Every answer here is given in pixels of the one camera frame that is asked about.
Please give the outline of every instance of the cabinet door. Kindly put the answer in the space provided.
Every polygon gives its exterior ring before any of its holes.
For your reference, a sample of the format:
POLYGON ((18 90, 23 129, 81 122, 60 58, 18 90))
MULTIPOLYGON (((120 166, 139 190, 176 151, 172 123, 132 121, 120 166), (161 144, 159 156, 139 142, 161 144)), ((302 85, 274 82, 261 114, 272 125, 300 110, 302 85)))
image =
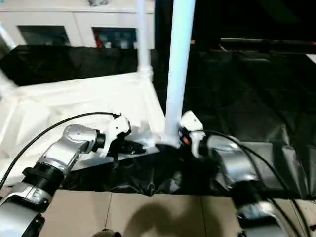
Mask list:
POLYGON ((16 44, 83 45, 72 12, 0 12, 0 21, 16 44))
MULTIPOLYGON (((85 47, 136 48, 136 13, 77 12, 79 31, 85 47)), ((146 14, 148 45, 155 45, 154 14, 146 14)))

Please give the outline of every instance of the black fabric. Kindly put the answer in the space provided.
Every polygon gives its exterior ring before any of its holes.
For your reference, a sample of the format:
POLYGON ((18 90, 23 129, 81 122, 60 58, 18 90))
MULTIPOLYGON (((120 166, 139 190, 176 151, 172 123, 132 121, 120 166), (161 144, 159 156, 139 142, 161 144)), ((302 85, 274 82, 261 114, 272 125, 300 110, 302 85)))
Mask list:
MULTIPOLYGON (((165 110, 168 58, 152 51, 154 86, 165 110)), ((19 46, 0 61, 18 85, 133 72, 135 50, 19 46)), ((191 49, 184 109, 206 129, 242 141, 270 142, 269 162, 302 199, 316 197, 316 65, 303 54, 225 53, 191 49)), ((267 168, 258 162, 266 178, 267 168)), ((126 193, 220 195, 217 167, 170 149, 72 172, 63 188, 126 193)), ((267 183, 269 197, 287 198, 267 183)))

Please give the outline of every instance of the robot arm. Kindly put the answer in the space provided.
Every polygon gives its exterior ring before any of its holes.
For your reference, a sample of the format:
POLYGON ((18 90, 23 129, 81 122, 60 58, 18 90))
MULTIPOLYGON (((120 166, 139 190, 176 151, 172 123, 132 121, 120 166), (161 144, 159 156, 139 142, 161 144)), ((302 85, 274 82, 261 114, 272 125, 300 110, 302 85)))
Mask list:
POLYGON ((191 111, 181 119, 180 135, 195 158, 211 157, 219 164, 218 175, 230 191, 243 229, 240 237, 297 236, 275 205, 258 192, 258 174, 236 138, 232 137, 236 140, 233 142, 223 136, 206 136, 203 125, 191 111))
POLYGON ((62 181, 80 154, 98 152, 106 156, 111 143, 130 133, 124 116, 112 121, 105 133, 82 125, 70 125, 33 168, 23 171, 25 178, 0 200, 0 237, 36 237, 42 229, 45 212, 62 181))

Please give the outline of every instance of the black cable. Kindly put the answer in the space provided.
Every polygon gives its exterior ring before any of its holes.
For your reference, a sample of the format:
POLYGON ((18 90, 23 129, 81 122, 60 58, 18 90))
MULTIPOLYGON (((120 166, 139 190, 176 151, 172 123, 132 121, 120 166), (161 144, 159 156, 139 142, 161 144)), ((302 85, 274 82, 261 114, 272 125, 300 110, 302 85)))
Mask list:
MULTIPOLYGON (((228 135, 225 135, 223 133, 220 133, 220 132, 216 132, 216 131, 211 131, 211 130, 196 130, 196 131, 192 131, 192 132, 207 132, 211 135, 217 135, 217 136, 221 136, 221 137, 224 137, 232 142, 234 142, 236 145, 238 145, 240 147, 240 149, 247 155, 247 157, 249 158, 249 161, 252 163, 259 179, 261 180, 261 182, 263 183, 263 178, 259 172, 259 169, 256 165, 256 163, 254 162, 254 160, 252 159, 252 156, 249 154, 249 153, 252 153, 254 154, 257 158, 259 158, 264 164, 266 164, 268 166, 268 168, 271 170, 271 172, 274 174, 274 176, 278 179, 278 181, 280 182, 281 186, 283 187, 283 189, 288 193, 289 195, 289 199, 290 201, 294 204, 295 208, 297 209, 302 221, 303 221, 303 224, 304 224, 304 228, 305 228, 305 231, 307 233, 307 235, 309 237, 311 237, 311 233, 310 233, 310 229, 309 229, 309 226, 307 224, 307 221, 306 221, 306 218, 300 208, 300 206, 297 204, 296 200, 291 198, 290 196, 290 189, 288 187, 288 185, 285 183, 285 181, 283 180, 283 178, 279 175, 279 173, 262 157, 260 156, 258 153, 256 153, 255 151, 253 151, 252 149, 250 149, 249 147, 243 145, 243 144, 240 144, 238 141, 236 141, 234 138, 228 136, 228 135)), ((288 216, 286 215, 286 213, 282 213, 282 215, 285 217, 285 219, 289 219, 288 216)))
POLYGON ((113 116, 115 119, 119 116, 113 113, 108 113, 108 112, 91 112, 91 113, 85 113, 85 114, 81 114, 81 115, 76 115, 70 118, 67 118, 63 121, 60 121, 54 125, 52 125, 51 127, 47 128, 46 130, 44 130, 43 132, 41 132, 39 135, 37 135, 35 138, 33 138, 19 153, 18 155, 13 159, 12 163, 10 164, 8 170, 5 172, 1 182, 0 182, 0 190, 2 189, 2 187, 4 186, 4 183, 6 181, 6 179, 8 178, 12 168, 14 167, 14 165, 16 164, 16 162, 19 160, 19 158, 23 155, 23 153, 34 143, 36 142, 39 138, 41 138, 43 135, 45 135, 46 133, 48 133, 50 130, 53 130, 55 127, 62 125, 66 122, 69 122, 71 120, 80 118, 80 117, 84 117, 84 116, 90 116, 90 115, 111 115, 113 116))
MULTIPOLYGON (((258 157, 264 164, 266 164, 269 169, 271 170, 271 172, 275 175, 275 177, 277 178, 277 180, 280 182, 281 186, 283 187, 283 189, 289 194, 290 196, 290 188, 288 187, 288 185, 286 184, 286 182, 283 180, 283 178, 280 176, 280 174, 272 167, 272 165, 270 165, 265 159, 263 159, 262 156, 260 156, 258 153, 256 153, 254 150, 250 149, 249 147, 240 144, 240 146, 242 146, 245 150, 247 150, 248 152, 254 154, 256 157, 258 157)), ((293 205, 295 206, 295 209, 297 210, 297 212, 299 213, 303 224, 304 224, 304 228, 305 231, 307 233, 307 235, 310 237, 311 236, 311 232, 310 232, 310 228, 308 226, 307 220, 299 206, 299 204, 297 203, 297 201, 291 197, 289 197, 290 201, 293 203, 293 205)))
POLYGON ((301 234, 299 233, 298 229, 296 228, 296 226, 294 225, 294 223, 292 222, 292 220, 288 217, 288 215, 283 211, 283 209, 279 206, 279 204, 277 204, 276 201, 274 201, 273 199, 269 199, 270 202, 272 202, 272 204, 276 207, 276 209, 282 214, 282 216, 286 219, 286 221, 288 222, 289 226, 292 228, 292 230, 295 232, 296 236, 301 236, 301 234))

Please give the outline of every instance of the metal rod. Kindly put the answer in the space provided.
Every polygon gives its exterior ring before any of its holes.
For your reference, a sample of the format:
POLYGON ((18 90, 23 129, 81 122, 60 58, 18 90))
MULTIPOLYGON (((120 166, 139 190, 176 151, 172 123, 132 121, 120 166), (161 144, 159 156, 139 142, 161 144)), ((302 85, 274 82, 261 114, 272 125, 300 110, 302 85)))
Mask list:
POLYGON ((182 114, 195 0, 174 0, 165 133, 176 135, 182 114))
POLYGON ((137 0, 137 49, 138 49, 138 71, 151 71, 149 58, 146 21, 146 0, 137 0))

